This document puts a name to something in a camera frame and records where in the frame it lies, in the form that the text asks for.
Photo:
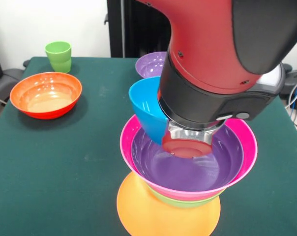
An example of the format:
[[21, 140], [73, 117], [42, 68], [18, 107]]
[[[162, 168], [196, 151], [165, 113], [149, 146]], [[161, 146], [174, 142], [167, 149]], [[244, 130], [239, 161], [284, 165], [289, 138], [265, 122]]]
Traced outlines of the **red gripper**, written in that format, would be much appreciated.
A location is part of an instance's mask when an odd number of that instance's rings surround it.
[[212, 145], [193, 139], [171, 138], [165, 135], [162, 139], [165, 151], [180, 158], [194, 158], [208, 155], [212, 152]]

